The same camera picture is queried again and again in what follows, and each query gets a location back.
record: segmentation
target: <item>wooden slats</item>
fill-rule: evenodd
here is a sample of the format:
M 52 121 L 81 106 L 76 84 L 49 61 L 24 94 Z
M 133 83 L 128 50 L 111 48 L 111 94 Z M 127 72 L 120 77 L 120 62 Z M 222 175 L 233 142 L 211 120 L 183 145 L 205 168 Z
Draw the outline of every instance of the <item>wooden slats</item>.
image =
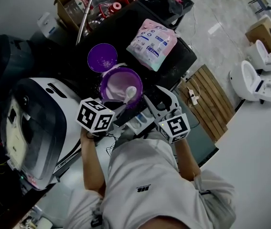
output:
M 199 96 L 200 89 L 200 98 L 195 106 L 189 99 L 188 88 L 192 89 L 196 96 Z M 227 131 L 226 124 L 235 112 L 212 73 L 204 65 L 187 83 L 181 83 L 178 89 L 181 98 L 197 117 L 207 134 L 214 142 L 217 141 Z

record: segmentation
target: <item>white powder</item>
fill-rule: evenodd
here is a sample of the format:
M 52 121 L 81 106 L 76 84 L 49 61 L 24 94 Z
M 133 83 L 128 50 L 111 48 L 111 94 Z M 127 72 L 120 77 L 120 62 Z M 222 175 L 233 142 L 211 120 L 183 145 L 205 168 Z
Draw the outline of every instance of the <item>white powder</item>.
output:
M 104 60 L 102 57 L 101 57 L 100 60 L 97 60 L 97 63 L 99 65 L 101 65 L 102 67 L 104 67 L 105 69 L 108 69 L 108 68 L 112 67 L 115 64 L 113 59 Z
M 130 72 L 117 72 L 111 75 L 108 79 L 106 94 L 109 99 L 124 101 L 126 97 L 126 89 L 129 86 L 136 86 L 138 78 Z M 134 102 L 139 93 L 129 101 L 129 104 Z

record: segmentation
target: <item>black table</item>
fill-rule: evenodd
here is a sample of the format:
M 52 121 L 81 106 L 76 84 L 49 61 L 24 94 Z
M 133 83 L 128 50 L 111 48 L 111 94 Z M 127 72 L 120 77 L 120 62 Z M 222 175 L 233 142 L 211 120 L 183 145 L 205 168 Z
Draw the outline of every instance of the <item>black table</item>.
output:
M 191 0 L 182 0 L 183 12 L 182 14 L 174 14 L 169 12 L 169 4 L 167 0 L 139 0 L 147 8 L 151 9 L 158 15 L 168 28 L 175 30 L 183 19 L 184 15 L 189 12 L 194 3 Z
M 140 76 L 143 82 L 143 94 L 146 94 L 154 104 L 161 102 L 159 96 L 155 94 L 155 85 L 171 89 L 195 62 L 197 57 L 194 52 L 181 38 L 178 38 L 177 44 L 157 72 L 150 71 L 141 65 L 126 48 L 136 36 L 145 19 L 164 24 L 151 10 L 139 1 L 134 1 L 104 21 L 70 52 L 68 56 L 69 68 L 66 69 L 68 71 L 66 74 L 72 76 L 73 81 L 77 82 L 77 94 L 82 99 L 100 97 L 101 74 L 90 70 L 87 64 L 89 51 L 99 43 L 109 43 L 116 48 L 118 63 L 125 62 L 129 68 Z M 115 124 L 123 125 L 146 107 L 147 105 L 142 98 L 135 107 L 125 110 Z

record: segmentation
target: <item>white toilet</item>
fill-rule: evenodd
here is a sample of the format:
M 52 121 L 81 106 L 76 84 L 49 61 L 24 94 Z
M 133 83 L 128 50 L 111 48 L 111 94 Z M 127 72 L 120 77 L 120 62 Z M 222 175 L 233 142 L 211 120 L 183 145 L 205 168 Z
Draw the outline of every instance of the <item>white toilet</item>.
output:
M 271 71 L 271 53 L 267 52 L 260 40 L 246 48 L 246 54 L 256 70 Z
M 249 101 L 271 102 L 271 80 L 260 78 L 250 62 L 244 60 L 229 73 L 236 94 Z

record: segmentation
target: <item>logo on shirt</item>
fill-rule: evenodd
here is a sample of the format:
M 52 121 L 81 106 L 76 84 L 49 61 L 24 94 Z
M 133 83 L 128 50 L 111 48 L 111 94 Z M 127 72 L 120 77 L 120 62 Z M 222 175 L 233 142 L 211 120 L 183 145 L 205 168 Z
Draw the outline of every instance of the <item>logo on shirt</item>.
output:
M 102 225 L 102 215 L 98 215 L 95 218 L 92 219 L 91 221 L 91 227 L 98 227 Z
M 148 191 L 149 186 L 151 186 L 151 184 L 145 185 L 145 186 L 142 186 L 142 187 L 137 187 L 137 188 L 136 188 L 136 189 L 137 189 L 137 192 L 140 193 L 140 192 Z

